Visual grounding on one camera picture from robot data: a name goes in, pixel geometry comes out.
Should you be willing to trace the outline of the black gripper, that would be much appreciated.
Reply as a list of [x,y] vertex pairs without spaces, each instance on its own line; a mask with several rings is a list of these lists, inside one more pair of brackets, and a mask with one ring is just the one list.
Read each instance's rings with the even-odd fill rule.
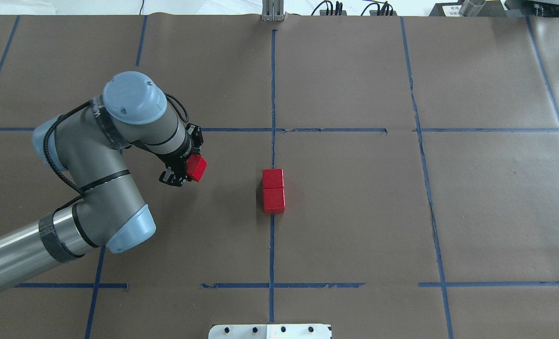
[[161,154],[161,159],[166,170],[159,176],[159,182],[169,186],[181,187],[184,182],[193,182],[187,179],[187,159],[191,154],[201,155],[203,133],[199,125],[187,124],[186,135],[182,144],[175,151]]

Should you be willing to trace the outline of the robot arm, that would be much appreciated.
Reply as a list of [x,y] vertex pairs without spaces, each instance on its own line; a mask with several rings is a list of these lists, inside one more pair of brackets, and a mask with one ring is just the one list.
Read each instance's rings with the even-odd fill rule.
[[147,75],[113,76],[101,95],[38,126],[32,145],[77,197],[0,238],[0,292],[94,249],[122,253],[148,240],[156,224],[122,156],[135,146],[164,164],[159,181],[199,182],[201,127]]

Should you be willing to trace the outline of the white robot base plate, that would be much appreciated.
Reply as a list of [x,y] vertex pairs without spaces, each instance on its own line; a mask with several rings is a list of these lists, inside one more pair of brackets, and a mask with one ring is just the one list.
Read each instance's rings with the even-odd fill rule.
[[208,333],[209,339],[332,339],[330,324],[219,324]]

